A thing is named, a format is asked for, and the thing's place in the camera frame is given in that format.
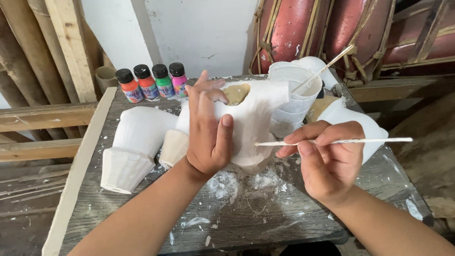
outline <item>forearm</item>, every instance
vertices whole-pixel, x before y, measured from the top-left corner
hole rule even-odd
[[[327,205],[375,256],[455,255],[455,247],[409,213],[357,186],[340,205]]]
[[[209,177],[186,157],[90,232],[70,256],[156,255]]]

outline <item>brush handle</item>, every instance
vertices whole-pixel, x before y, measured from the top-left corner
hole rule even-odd
[[[331,65],[333,65],[337,60],[339,60],[341,57],[343,57],[346,53],[348,53],[349,50],[354,45],[348,46],[346,49],[344,49],[338,56],[336,56],[331,62],[329,62],[327,65],[325,65],[324,68],[322,68],[319,72],[317,72],[314,76],[312,76],[310,79],[306,80],[305,82],[301,83],[299,86],[297,86],[295,89],[292,90],[291,94],[296,94],[296,95],[301,95],[303,92],[302,90],[308,86],[308,83],[311,82],[313,79],[315,79],[317,76],[319,76],[322,72],[324,72],[326,69],[328,69]]]
[[[360,138],[360,139],[343,139],[332,142],[331,144],[339,143],[367,143],[367,142],[411,142],[412,138]],[[287,144],[284,141],[274,141],[274,142],[263,142],[255,143],[255,146],[296,146],[296,144]]]

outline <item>hand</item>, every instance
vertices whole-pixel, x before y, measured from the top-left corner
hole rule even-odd
[[[214,175],[231,161],[234,119],[226,114],[218,123],[214,102],[229,103],[220,90],[226,82],[207,79],[208,73],[204,70],[193,87],[185,86],[190,98],[190,145],[187,158],[199,171]]]
[[[315,138],[315,144],[307,141]],[[363,143],[330,143],[353,138],[365,138],[358,122],[331,125],[321,120],[303,125],[286,136],[286,143],[298,143],[298,146],[284,146],[276,155],[284,158],[298,151],[306,191],[328,207],[341,204],[348,198],[362,167],[364,148]]]

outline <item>bottle label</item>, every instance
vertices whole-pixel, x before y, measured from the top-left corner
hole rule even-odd
[[[123,93],[131,103],[138,103],[144,99],[144,94],[142,94],[139,86],[133,91],[123,91]]]
[[[141,87],[141,90],[147,99],[156,98],[160,94],[156,83],[152,84],[149,87]]]
[[[187,83],[183,83],[181,85],[174,85],[175,95],[179,97],[188,96],[188,92],[185,90],[185,85],[187,85]]]
[[[169,83],[168,85],[165,86],[159,86],[158,91],[160,92],[161,97],[163,98],[169,98],[174,96],[174,88],[172,87],[172,83]]]

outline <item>wooden table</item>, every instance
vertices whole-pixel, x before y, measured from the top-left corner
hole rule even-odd
[[[262,79],[266,77],[239,76],[229,77],[226,81]],[[361,112],[349,91],[343,87],[342,92],[347,99],[347,107]],[[60,255],[66,255],[96,225],[152,184],[165,171],[158,164],[132,195],[100,187],[102,152],[112,146],[122,111],[135,106],[158,106],[178,115],[180,101],[182,99],[158,98],[132,104],[126,100],[121,90],[117,90],[79,190]],[[242,174],[233,165],[220,171],[204,185],[175,224],[172,231],[173,245],[168,238],[160,253],[195,255],[277,244],[346,241],[350,235],[343,223],[305,191],[299,160],[297,154],[285,160],[274,157],[265,171],[251,176]],[[407,204],[413,204],[424,221],[432,221],[425,202],[386,146],[380,148],[363,165],[356,185],[402,210],[408,209]],[[203,222],[187,225],[197,217]]]

